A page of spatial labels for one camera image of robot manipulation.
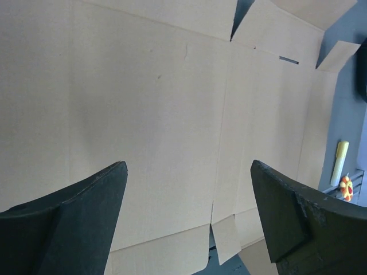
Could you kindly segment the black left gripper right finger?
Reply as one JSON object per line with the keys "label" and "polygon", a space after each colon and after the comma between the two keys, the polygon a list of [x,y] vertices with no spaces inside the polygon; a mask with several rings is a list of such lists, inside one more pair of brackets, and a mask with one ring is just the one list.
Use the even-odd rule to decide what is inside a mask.
{"label": "black left gripper right finger", "polygon": [[258,160],[251,179],[270,261],[279,274],[366,274],[366,208]]}

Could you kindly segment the brown cardboard box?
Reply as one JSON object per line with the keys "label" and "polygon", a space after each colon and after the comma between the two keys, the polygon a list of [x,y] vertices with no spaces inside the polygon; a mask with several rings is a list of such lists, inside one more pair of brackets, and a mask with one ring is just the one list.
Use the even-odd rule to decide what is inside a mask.
{"label": "brown cardboard box", "polygon": [[355,1],[2,1],[1,210],[124,161],[103,274],[192,274],[264,237],[258,159],[317,188]]}

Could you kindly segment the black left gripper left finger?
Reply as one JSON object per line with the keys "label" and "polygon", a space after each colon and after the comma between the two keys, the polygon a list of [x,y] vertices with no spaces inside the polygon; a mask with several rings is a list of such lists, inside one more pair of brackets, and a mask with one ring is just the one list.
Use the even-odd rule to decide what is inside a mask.
{"label": "black left gripper left finger", "polygon": [[116,162],[1,213],[1,274],[103,274],[127,183]]}

